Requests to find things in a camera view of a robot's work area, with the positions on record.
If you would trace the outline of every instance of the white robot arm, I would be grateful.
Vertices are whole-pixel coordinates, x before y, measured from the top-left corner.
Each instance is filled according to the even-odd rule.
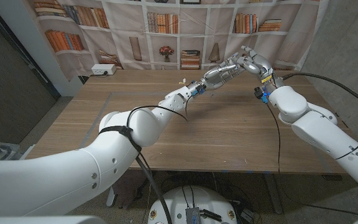
[[[231,58],[199,82],[169,93],[158,104],[162,108],[135,110],[128,125],[130,111],[107,114],[99,136],[88,147],[38,159],[0,161],[0,216],[64,215],[104,192],[139,155],[134,145],[147,147],[157,141],[174,115],[163,108],[179,112],[194,97],[240,73]],[[105,131],[111,127],[116,131]]]
[[[336,126],[335,115],[325,108],[307,102],[303,96],[290,86],[285,86],[282,79],[274,75],[265,58],[249,47],[242,48],[249,56],[239,58],[237,63],[257,75],[263,83],[262,87],[255,89],[256,97],[264,103],[269,101],[278,108],[279,119],[290,125],[299,138],[329,154],[358,182],[358,142]]]

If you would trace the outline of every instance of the wooden table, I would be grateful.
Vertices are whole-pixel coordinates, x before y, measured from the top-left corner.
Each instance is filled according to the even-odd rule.
[[[100,119],[112,111],[157,105],[164,96],[187,82],[199,80],[202,70],[118,70],[105,78],[91,77],[51,125],[27,159],[89,145],[98,135]],[[278,76],[290,73],[277,72]],[[305,77],[285,81],[310,103],[331,111]],[[345,173],[318,149],[298,138],[279,122],[278,133],[269,109],[254,96],[260,83],[244,72],[215,91],[188,104],[187,123],[174,116],[156,144],[142,152],[154,170],[215,172]],[[339,127],[350,133],[339,119]],[[139,168],[133,163],[132,168]]]

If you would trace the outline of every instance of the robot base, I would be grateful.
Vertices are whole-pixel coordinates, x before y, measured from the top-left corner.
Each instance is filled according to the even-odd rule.
[[[172,223],[175,224],[187,224],[186,222],[186,209],[188,206],[193,208],[193,195],[195,207],[200,210],[208,210],[216,213],[222,217],[222,222],[213,220],[212,218],[201,217],[202,224],[237,224],[236,216],[233,219],[229,217],[229,214],[234,214],[234,209],[231,204],[221,195],[213,190],[200,186],[184,186],[170,190],[163,195],[169,212],[171,214]],[[148,224],[166,224],[167,218],[162,208],[162,204],[159,200],[154,202],[150,208]]]

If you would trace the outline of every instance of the flowers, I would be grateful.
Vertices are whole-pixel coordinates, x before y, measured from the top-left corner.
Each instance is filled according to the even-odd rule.
[[[168,56],[173,54],[175,51],[170,46],[163,46],[160,48],[160,55]]]

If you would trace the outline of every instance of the printed backdrop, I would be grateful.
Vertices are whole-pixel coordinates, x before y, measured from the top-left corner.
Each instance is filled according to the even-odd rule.
[[[242,53],[242,45],[276,70],[300,70],[328,5],[328,0],[23,1],[68,80],[90,76],[96,63],[208,70]]]

